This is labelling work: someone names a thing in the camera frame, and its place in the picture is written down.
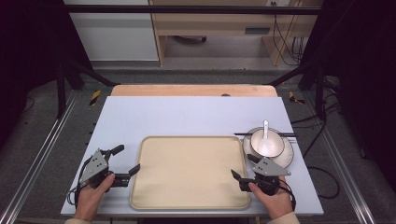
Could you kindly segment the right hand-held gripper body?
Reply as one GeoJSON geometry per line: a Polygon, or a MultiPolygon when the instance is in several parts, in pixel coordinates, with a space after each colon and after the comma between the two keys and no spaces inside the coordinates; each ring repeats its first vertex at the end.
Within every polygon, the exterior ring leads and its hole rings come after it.
{"type": "Polygon", "coordinates": [[[263,193],[273,196],[280,189],[281,176],[290,175],[290,171],[276,164],[274,161],[262,157],[258,163],[253,163],[253,179],[246,178],[247,182],[238,182],[242,191],[250,192],[249,183],[256,184],[263,193]]]}

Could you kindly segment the white ceramic spoon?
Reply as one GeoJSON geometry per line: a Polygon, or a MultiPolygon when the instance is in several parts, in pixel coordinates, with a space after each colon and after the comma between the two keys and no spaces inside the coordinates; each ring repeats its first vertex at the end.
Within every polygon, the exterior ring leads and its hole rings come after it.
{"type": "Polygon", "coordinates": [[[273,147],[274,144],[272,143],[272,133],[269,129],[269,121],[263,121],[263,129],[262,129],[262,140],[259,144],[259,153],[263,156],[270,157],[273,155],[273,147]]]}

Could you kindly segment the person's left hand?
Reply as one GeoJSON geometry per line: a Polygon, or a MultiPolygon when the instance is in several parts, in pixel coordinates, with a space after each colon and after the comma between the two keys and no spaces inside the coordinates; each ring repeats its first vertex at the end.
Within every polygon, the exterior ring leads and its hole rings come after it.
{"type": "Polygon", "coordinates": [[[96,189],[84,187],[78,196],[78,207],[74,218],[92,222],[102,201],[104,194],[110,189],[115,175],[109,175],[96,189]]]}

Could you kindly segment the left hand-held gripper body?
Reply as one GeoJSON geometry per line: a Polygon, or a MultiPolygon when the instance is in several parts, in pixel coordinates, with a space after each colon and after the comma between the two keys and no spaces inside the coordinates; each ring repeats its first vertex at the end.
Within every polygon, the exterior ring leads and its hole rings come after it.
{"type": "Polygon", "coordinates": [[[82,188],[89,185],[96,189],[111,174],[108,164],[112,156],[110,150],[98,148],[85,162],[82,168],[82,175],[78,179],[78,183],[82,188]]]}

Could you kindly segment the black metal stand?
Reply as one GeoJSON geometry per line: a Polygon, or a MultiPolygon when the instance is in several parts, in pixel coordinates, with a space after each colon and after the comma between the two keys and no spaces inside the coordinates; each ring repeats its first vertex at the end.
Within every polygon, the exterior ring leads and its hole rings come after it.
{"type": "Polygon", "coordinates": [[[92,68],[88,68],[76,61],[66,61],[59,63],[56,68],[56,83],[57,83],[57,97],[58,97],[58,114],[59,119],[66,110],[66,98],[65,98],[65,82],[68,81],[72,86],[73,90],[81,90],[84,86],[84,81],[80,77],[80,73],[85,74],[100,83],[108,86],[117,86],[116,82],[113,82],[93,71],[92,68]]]}
{"type": "Polygon", "coordinates": [[[291,79],[292,77],[296,77],[297,75],[302,75],[298,88],[301,91],[307,91],[312,87],[313,84],[315,87],[315,112],[321,120],[325,120],[325,109],[324,109],[324,100],[323,100],[323,90],[324,90],[324,70],[320,63],[307,62],[299,65],[295,69],[288,72],[286,75],[279,77],[271,82],[269,82],[270,86],[277,87],[283,82],[291,79]]]}

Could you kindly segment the black horizontal frame bar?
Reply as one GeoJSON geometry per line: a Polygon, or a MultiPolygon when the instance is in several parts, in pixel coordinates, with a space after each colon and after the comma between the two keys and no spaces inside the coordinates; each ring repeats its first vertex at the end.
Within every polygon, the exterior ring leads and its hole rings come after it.
{"type": "Polygon", "coordinates": [[[70,13],[318,15],[320,7],[65,5],[70,13]]]}

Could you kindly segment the aluminium floor rail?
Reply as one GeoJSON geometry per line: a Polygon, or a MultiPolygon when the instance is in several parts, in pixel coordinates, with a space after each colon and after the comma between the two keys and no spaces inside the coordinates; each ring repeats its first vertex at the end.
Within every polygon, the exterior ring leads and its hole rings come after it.
{"type": "Polygon", "coordinates": [[[70,95],[66,101],[64,112],[59,118],[54,121],[48,135],[46,136],[44,143],[38,150],[35,159],[33,160],[33,163],[29,167],[29,170],[27,171],[25,177],[19,185],[16,193],[14,194],[10,203],[6,206],[5,210],[2,212],[2,215],[0,216],[0,224],[13,224],[16,220],[22,206],[24,205],[27,197],[29,196],[33,188],[33,185],[35,184],[42,170],[42,167],[44,166],[61,131],[63,130],[63,127],[72,109],[75,106],[78,95],[79,91],[70,91],[70,95]]]}
{"type": "Polygon", "coordinates": [[[359,223],[376,224],[371,209],[365,201],[353,174],[347,167],[347,162],[343,159],[342,154],[327,127],[330,121],[329,117],[332,116],[332,112],[340,109],[338,101],[332,93],[325,95],[322,100],[319,100],[319,105],[312,93],[305,92],[304,97],[308,108],[314,115],[319,114],[319,109],[322,109],[324,112],[324,121],[320,121],[319,118],[315,118],[316,123],[321,125],[321,127],[318,128],[318,140],[327,152],[328,160],[332,163],[332,167],[338,176],[339,184],[343,188],[359,223]]]}

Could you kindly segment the white plate with dark rim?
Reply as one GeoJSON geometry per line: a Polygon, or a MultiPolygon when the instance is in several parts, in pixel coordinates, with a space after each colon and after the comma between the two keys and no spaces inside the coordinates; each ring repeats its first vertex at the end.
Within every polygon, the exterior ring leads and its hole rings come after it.
{"type": "MultiPolygon", "coordinates": [[[[247,132],[243,138],[243,149],[246,154],[254,155],[261,159],[260,154],[256,148],[260,145],[263,137],[263,127],[257,127],[247,132]]],[[[281,144],[281,152],[275,156],[270,156],[270,159],[283,168],[288,168],[293,161],[294,151],[289,138],[281,136],[283,143],[281,144]]]]}

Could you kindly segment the black chopstick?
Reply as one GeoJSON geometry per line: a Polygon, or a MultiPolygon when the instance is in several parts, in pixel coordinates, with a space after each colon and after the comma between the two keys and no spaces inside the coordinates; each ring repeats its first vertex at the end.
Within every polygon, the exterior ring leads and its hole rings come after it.
{"type": "MultiPolygon", "coordinates": [[[[235,133],[235,135],[244,135],[244,136],[251,136],[253,133],[235,133]]],[[[295,133],[278,133],[277,135],[281,137],[297,137],[298,135],[295,133]]]]}
{"type": "MultiPolygon", "coordinates": [[[[254,133],[234,133],[234,135],[253,135],[254,133]]],[[[297,137],[298,135],[296,133],[276,133],[279,136],[283,136],[283,137],[297,137]]]]}

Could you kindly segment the light wooden desk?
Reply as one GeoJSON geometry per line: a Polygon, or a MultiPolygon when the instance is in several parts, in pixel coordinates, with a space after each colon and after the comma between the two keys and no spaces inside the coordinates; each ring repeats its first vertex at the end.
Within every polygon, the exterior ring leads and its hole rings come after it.
{"type": "MultiPolygon", "coordinates": [[[[237,7],[321,7],[324,0],[148,0],[152,6],[237,6],[237,7]]],[[[272,65],[279,65],[294,37],[308,38],[317,20],[315,15],[230,15],[165,14],[151,15],[157,47],[165,54],[169,36],[253,35],[260,36],[272,65]]]]}

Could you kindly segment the wooden table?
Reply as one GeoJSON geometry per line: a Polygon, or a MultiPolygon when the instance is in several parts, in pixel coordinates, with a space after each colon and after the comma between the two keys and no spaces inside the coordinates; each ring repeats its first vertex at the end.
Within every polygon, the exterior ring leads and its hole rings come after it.
{"type": "Polygon", "coordinates": [[[268,85],[245,84],[133,84],[117,85],[111,96],[253,96],[277,97],[276,89],[268,85]]]}

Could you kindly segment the white cabinet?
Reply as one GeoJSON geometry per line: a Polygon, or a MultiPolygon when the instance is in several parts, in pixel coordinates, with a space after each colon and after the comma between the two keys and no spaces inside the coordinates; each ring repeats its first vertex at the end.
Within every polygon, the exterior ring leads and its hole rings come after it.
{"type": "Polygon", "coordinates": [[[70,17],[93,62],[158,60],[149,13],[71,13],[70,17]]]}

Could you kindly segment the beige plastic tray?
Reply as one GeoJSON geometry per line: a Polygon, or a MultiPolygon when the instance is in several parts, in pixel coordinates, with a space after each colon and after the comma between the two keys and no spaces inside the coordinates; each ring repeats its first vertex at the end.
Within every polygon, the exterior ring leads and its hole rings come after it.
{"type": "Polygon", "coordinates": [[[150,136],[138,162],[130,195],[136,210],[239,210],[250,203],[232,175],[247,174],[235,136],[150,136]]]}

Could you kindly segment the black curtain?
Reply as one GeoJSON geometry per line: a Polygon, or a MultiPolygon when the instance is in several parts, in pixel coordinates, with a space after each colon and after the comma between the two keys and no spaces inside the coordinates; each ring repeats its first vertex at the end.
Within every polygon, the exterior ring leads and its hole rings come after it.
{"type": "Polygon", "coordinates": [[[320,64],[365,152],[396,192],[396,0],[323,0],[303,60],[325,37],[320,64]]]}
{"type": "Polygon", "coordinates": [[[0,149],[10,137],[32,89],[53,81],[61,66],[75,89],[79,71],[67,59],[91,68],[64,0],[0,0],[0,149]]]}

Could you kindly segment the white bowl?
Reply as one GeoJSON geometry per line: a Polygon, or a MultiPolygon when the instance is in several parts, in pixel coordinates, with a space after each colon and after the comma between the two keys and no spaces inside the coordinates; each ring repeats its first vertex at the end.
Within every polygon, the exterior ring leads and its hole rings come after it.
{"type": "MultiPolygon", "coordinates": [[[[274,147],[273,147],[273,155],[270,157],[276,157],[283,152],[285,144],[282,137],[277,135],[275,131],[271,130],[271,133],[272,133],[271,139],[272,139],[272,143],[274,144],[274,147]]],[[[262,140],[262,129],[254,132],[254,134],[251,135],[250,145],[252,146],[253,150],[259,155],[261,155],[259,153],[259,144],[261,140],[262,140]]]]}

